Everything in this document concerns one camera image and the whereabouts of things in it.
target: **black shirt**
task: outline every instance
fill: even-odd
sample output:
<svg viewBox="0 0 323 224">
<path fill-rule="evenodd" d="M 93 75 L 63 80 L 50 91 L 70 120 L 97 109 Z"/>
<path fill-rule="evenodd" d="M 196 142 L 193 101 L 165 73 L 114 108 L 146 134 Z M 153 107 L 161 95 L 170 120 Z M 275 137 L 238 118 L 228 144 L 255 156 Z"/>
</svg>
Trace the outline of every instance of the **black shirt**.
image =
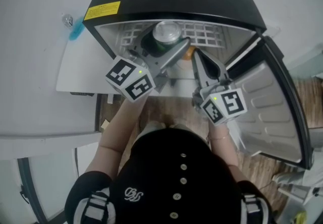
<svg viewBox="0 0 323 224">
<path fill-rule="evenodd" d="M 67 198 L 67 222 L 82 199 L 107 187 L 116 223 L 240 223 L 242 193 L 264 198 L 249 181 L 236 183 L 206 143 L 180 129 L 139 138 L 113 181 L 101 172 L 81 175 Z"/>
</svg>

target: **orange object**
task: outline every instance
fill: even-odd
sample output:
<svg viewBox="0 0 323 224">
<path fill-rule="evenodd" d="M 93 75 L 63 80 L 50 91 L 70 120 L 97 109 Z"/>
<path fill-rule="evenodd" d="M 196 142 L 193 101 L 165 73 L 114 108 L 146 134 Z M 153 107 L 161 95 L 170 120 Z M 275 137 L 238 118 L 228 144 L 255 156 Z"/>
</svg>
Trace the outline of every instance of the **orange object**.
<svg viewBox="0 0 323 224">
<path fill-rule="evenodd" d="M 190 46 L 184 56 L 182 57 L 183 60 L 190 61 L 192 59 L 192 55 L 195 51 L 196 47 L 195 46 Z"/>
</svg>

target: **fridge door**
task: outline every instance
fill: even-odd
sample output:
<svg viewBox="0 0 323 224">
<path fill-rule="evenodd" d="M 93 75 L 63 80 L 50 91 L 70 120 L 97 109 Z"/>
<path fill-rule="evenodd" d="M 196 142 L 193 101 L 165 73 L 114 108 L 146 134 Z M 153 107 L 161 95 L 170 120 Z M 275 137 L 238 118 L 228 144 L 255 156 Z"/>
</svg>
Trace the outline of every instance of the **fridge door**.
<svg viewBox="0 0 323 224">
<path fill-rule="evenodd" d="M 242 89 L 248 107 L 234 126 L 248 153 L 309 169 L 312 148 L 306 118 L 282 59 L 273 40 L 262 37 L 228 70 L 237 88 Z"/>
</svg>

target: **blue object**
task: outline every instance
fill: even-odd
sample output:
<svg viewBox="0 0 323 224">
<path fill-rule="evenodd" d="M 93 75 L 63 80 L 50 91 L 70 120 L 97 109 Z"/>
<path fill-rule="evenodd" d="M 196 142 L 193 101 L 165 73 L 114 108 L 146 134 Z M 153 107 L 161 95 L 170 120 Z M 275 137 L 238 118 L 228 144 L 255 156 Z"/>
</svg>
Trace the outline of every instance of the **blue object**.
<svg viewBox="0 0 323 224">
<path fill-rule="evenodd" d="M 83 29 L 84 29 L 84 25 L 83 25 L 83 18 L 78 18 L 74 24 L 73 24 L 73 29 L 72 32 L 69 36 L 69 40 L 75 40 L 79 37 L 79 35 L 82 33 Z"/>
</svg>

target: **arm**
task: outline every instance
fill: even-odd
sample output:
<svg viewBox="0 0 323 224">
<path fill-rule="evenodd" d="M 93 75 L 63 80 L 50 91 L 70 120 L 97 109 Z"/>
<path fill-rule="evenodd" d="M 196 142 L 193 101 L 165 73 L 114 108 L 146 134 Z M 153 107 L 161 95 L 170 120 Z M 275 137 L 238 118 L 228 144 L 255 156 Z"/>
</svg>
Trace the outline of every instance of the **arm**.
<svg viewBox="0 0 323 224">
<path fill-rule="evenodd" d="M 209 138 L 212 152 L 222 158 L 228 165 L 236 182 L 248 180 L 239 170 L 238 156 L 226 124 L 214 126 L 208 122 Z"/>
<path fill-rule="evenodd" d="M 122 154 L 148 96 L 149 94 L 134 103 L 127 99 L 122 103 L 119 111 L 102 133 L 96 154 L 86 172 L 100 171 L 112 179 L 117 176 Z"/>
</svg>

